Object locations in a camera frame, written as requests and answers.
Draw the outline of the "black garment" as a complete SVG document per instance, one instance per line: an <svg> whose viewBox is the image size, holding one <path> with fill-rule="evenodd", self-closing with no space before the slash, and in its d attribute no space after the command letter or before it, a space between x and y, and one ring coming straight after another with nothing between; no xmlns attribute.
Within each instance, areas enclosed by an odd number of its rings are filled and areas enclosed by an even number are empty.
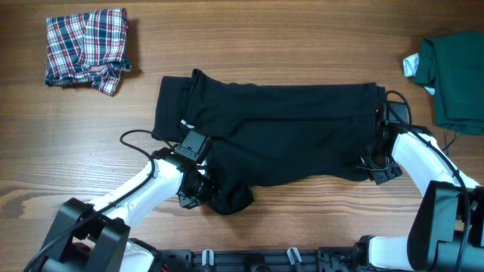
<svg viewBox="0 0 484 272"><path fill-rule="evenodd" d="M367 180L361 158L375 140L383 101L375 83L225 84L194 70L163 77L154 132L174 142L191 131L212 140L207 164L220 190L211 207L230 215L253 203L254 186L313 175Z"/></svg>

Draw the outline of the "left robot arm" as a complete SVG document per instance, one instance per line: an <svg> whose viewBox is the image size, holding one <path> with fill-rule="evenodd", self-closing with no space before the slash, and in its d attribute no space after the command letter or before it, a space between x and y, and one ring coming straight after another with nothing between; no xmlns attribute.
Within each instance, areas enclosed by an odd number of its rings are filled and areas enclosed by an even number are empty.
<svg viewBox="0 0 484 272"><path fill-rule="evenodd" d="M58 210L27 271L171 271L161 251L129 237L160 203L177 196L184 209L219 192L206 155L209 137L189 131L180 144L144 152L147 165L111 193L90 202L72 198Z"/></svg>

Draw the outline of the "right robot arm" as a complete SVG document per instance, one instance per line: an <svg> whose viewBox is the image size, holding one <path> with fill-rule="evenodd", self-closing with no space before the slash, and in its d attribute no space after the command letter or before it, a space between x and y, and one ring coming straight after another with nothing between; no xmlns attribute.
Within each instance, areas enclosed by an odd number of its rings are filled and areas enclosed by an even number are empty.
<svg viewBox="0 0 484 272"><path fill-rule="evenodd" d="M361 167L378 184L407 173L423 196L405 236L368 236L360 261L382 270L481 271L483 188L413 125L406 103L377 110L377 139Z"/></svg>

